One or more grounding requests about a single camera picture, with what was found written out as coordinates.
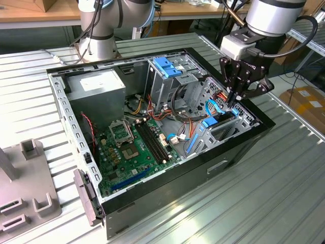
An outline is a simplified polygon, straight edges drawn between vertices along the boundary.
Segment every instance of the black cable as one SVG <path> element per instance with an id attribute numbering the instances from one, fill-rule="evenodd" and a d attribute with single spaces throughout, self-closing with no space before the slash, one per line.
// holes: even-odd
<path id="1" fill-rule="evenodd" d="M 231 14 L 231 16 L 234 18 L 234 20 L 237 22 L 237 24 L 241 27 L 243 27 L 245 25 L 244 20 L 242 20 L 235 12 L 234 12 L 234 8 L 237 4 L 237 0 L 234 0 L 233 4 L 231 7 L 228 6 L 226 0 L 221 0 L 221 2 L 223 3 L 223 5 L 227 8 L 228 13 Z"/>
<path id="2" fill-rule="evenodd" d="M 64 62 L 59 56 L 57 56 L 57 55 L 55 55 L 55 54 L 53 54 L 53 53 L 51 53 L 51 52 L 49 52 L 48 50 L 45 50 L 45 49 L 40 49 L 40 51 L 43 51 L 43 52 L 46 52 L 46 53 L 48 53 L 49 55 L 51 55 L 52 56 L 52 58 L 54 58 L 54 60 L 57 60 L 57 61 L 59 61 L 60 62 L 60 64 L 62 64 L 62 65 L 68 65 L 66 62 Z"/>
<path id="3" fill-rule="evenodd" d="M 294 81 L 294 83 L 292 85 L 293 87 L 291 89 L 291 95 L 290 95 L 290 99 L 289 99 L 289 102 L 288 102 L 288 106 L 290 106 L 291 98 L 293 98 L 293 92 L 294 92 L 294 88 L 295 88 L 295 84 L 296 84 L 297 80 L 298 80 L 298 76 L 296 77 L 296 79 L 295 79 L 295 81 Z"/>
<path id="4" fill-rule="evenodd" d="M 288 84 L 290 84 L 290 85 L 293 85 L 293 84 L 291 84 L 289 81 L 286 81 L 285 79 L 283 79 L 281 76 L 279 76 L 279 78 L 281 78 L 284 82 L 286 82 L 286 83 L 288 83 Z"/>
<path id="5" fill-rule="evenodd" d="M 294 52 L 298 51 L 300 48 L 305 47 L 314 38 L 315 34 L 317 33 L 317 29 L 318 29 L 318 23 L 317 23 L 317 21 L 316 21 L 316 19 L 314 17 L 307 16 L 307 15 L 299 16 L 296 19 L 296 22 L 299 21 L 299 20 L 302 20 L 302 19 L 309 20 L 312 23 L 313 28 L 312 28 L 312 31 L 309 34 L 308 38 L 303 43 L 301 43 L 300 45 L 295 47 L 294 49 L 291 49 L 291 50 L 289 50 L 288 52 L 285 52 L 285 53 L 278 53 L 278 54 L 265 54 L 265 53 L 262 53 L 262 52 L 255 52 L 255 51 L 252 51 L 250 48 L 248 48 L 247 50 L 250 51 L 249 53 L 251 55 L 258 56 L 258 57 L 261 57 L 261 58 L 285 57 L 285 56 L 288 56 L 291 53 L 294 53 Z"/>
<path id="6" fill-rule="evenodd" d="M 240 10 L 245 4 L 249 3 L 250 0 L 246 0 L 246 1 L 243 1 L 241 2 L 235 9 L 234 9 L 234 12 L 237 13 L 238 10 Z"/>
<path id="7" fill-rule="evenodd" d="M 103 3 L 102 3 L 102 2 L 101 2 L 101 4 L 99 3 L 99 4 L 97 5 L 96 10 L 95 10 L 95 13 L 94 13 L 94 16 L 93 16 L 93 18 L 92 18 L 92 26 L 91 26 L 91 28 L 90 28 L 90 36 L 89 36 L 89 43 L 88 43 L 88 46 L 87 46 L 87 48 L 85 49 L 85 51 L 83 52 L 83 54 L 80 56 L 80 58 L 79 58 L 75 63 L 73 63 L 73 65 L 76 65 L 77 63 L 79 63 L 79 62 L 83 59 L 83 57 L 85 56 L 87 50 L 88 50 L 89 47 L 90 47 L 90 42 L 91 42 L 91 38 L 92 38 L 92 32 L 93 32 L 93 29 L 94 29 L 94 27 L 98 24 L 98 22 L 99 22 L 100 19 L 101 19 L 101 12 L 102 12 L 101 10 L 102 10 L 102 6 L 103 6 Z"/>
<path id="8" fill-rule="evenodd" d="M 231 8 L 232 9 L 236 6 L 236 3 L 237 3 L 237 1 L 234 0 L 233 1 L 233 4 L 231 5 Z M 224 29 L 226 28 L 226 26 L 229 24 L 230 17 L 231 17 L 230 16 L 230 13 L 228 12 L 227 13 L 227 16 L 226 16 L 226 18 L 224 20 L 224 22 L 222 23 L 221 29 L 219 30 L 219 32 L 217 33 L 216 37 L 214 38 L 214 44 L 219 43 L 220 39 L 222 38 L 222 33 L 223 33 Z"/>
<path id="9" fill-rule="evenodd" d="M 205 115 L 202 116 L 197 116 L 197 117 L 182 117 L 179 113 L 176 112 L 175 109 L 175 98 L 176 96 L 183 90 L 185 89 L 187 85 L 180 85 L 177 87 L 177 89 L 175 90 L 175 92 L 172 95 L 172 99 L 171 99 L 171 111 L 173 113 L 173 115 L 176 117 L 176 119 L 178 119 L 181 122 L 188 122 L 189 119 L 191 119 L 192 121 L 198 121 L 198 120 L 202 120 L 204 118 L 206 118 Z"/>
<path id="10" fill-rule="evenodd" d="M 97 22 L 95 24 L 94 24 L 94 22 L 95 22 L 95 19 L 96 19 L 97 14 L 98 14 L 98 11 L 101 11 L 102 10 L 102 6 L 103 6 L 103 3 L 101 3 L 101 2 L 97 4 L 96 9 L 95 9 L 95 12 L 94 12 L 93 17 L 92 17 L 92 20 L 90 22 L 90 25 L 73 41 L 73 43 L 70 44 L 71 47 L 75 43 L 77 43 L 81 38 L 83 38 L 89 32 L 89 30 L 91 28 L 94 28 L 98 24 L 98 22 L 100 20 L 100 15 L 98 17 Z"/>
<path id="11" fill-rule="evenodd" d="M 160 22 L 161 22 L 161 10 L 158 11 L 157 9 L 155 9 L 155 11 L 157 11 L 159 17 L 158 17 L 158 20 L 156 20 L 155 23 L 152 24 L 152 26 L 154 26 L 155 24 L 157 24 L 158 21 L 159 21 L 159 26 L 158 26 L 158 34 L 159 34 L 159 30 L 160 30 Z M 147 29 L 147 26 L 145 26 L 145 27 L 142 29 L 142 32 L 141 32 L 141 34 L 140 34 L 140 38 L 142 38 L 142 36 L 144 35 L 146 29 Z"/>

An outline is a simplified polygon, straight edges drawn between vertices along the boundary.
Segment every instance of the pci slot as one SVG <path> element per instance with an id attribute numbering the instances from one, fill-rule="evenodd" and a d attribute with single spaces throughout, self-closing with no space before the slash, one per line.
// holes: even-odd
<path id="1" fill-rule="evenodd" d="M 132 177 L 129 178 L 129 179 L 126 179 L 125 181 L 122 181 L 122 182 L 120 182 L 120 183 L 118 183 L 118 184 L 112 186 L 112 187 L 111 187 L 111 190 L 114 191 L 114 190 L 117 190 L 117 189 L 123 188 L 123 187 L 125 187 L 125 186 L 127 186 L 127 185 L 132 184 L 132 183 L 135 182 L 136 180 L 139 180 L 139 179 L 143 178 L 143 177 L 147 174 L 147 172 L 148 172 L 149 169 L 150 169 L 150 168 L 148 168 L 148 169 L 146 169 L 146 170 L 144 170 L 144 171 L 142 171 L 142 172 L 136 174 L 135 176 L 132 176 Z"/>
<path id="2" fill-rule="evenodd" d="M 138 133 L 140 134 L 142 140 L 147 145 L 148 149 L 156 159 L 158 164 L 162 164 L 164 160 L 167 162 L 169 160 L 167 153 L 157 141 L 154 134 L 150 130 L 147 124 L 141 123 L 135 125 Z"/>

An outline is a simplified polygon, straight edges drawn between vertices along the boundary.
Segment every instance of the aluminum profile table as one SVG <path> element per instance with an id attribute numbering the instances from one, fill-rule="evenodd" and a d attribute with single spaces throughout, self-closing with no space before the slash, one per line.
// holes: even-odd
<path id="1" fill-rule="evenodd" d="M 184 34 L 117 43 L 122 56 L 193 47 L 219 69 L 220 51 L 204 37 Z M 64 61 L 74 48 L 50 50 Z M 107 243 L 90 227 L 73 183 L 75 161 L 45 70 L 59 67 L 41 51 L 0 56 L 0 146 L 39 139 L 62 215 L 8 243 Z M 110 243 L 317 243 L 325 239 L 325 145 L 273 95 L 253 102 L 276 123 L 243 160 L 155 212 Z"/>
<path id="2" fill-rule="evenodd" d="M 304 42 L 312 30 L 312 24 L 308 20 L 301 20 L 295 23 L 292 29 L 288 32 L 290 36 L 295 38 L 299 42 Z M 314 52 L 317 52 L 319 55 L 325 57 L 325 22 L 322 21 L 318 24 L 318 30 L 313 40 L 307 44 L 307 47 L 311 51 L 306 55 L 302 62 L 295 69 L 297 72 L 303 67 L 306 61 L 311 57 Z"/>

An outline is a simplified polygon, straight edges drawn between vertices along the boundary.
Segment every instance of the connector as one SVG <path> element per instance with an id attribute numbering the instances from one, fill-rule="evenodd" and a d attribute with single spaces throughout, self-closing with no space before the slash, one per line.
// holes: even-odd
<path id="1" fill-rule="evenodd" d="M 176 136 L 174 136 L 172 139 L 170 139 L 170 143 L 175 145 L 175 144 L 179 143 L 179 140 Z"/>

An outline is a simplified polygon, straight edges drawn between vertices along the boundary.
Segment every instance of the chip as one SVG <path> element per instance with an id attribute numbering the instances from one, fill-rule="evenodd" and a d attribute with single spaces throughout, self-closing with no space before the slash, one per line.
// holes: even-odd
<path id="1" fill-rule="evenodd" d="M 114 172 L 114 173 L 108 175 L 108 178 L 109 178 L 110 180 L 116 179 L 117 177 L 118 177 L 118 176 L 117 176 L 117 173 L 116 173 L 116 172 Z"/>
<path id="2" fill-rule="evenodd" d="M 125 159 L 131 159 L 136 156 L 139 156 L 139 151 L 133 143 L 129 143 L 127 145 L 122 146 L 120 150 L 122 151 Z"/>

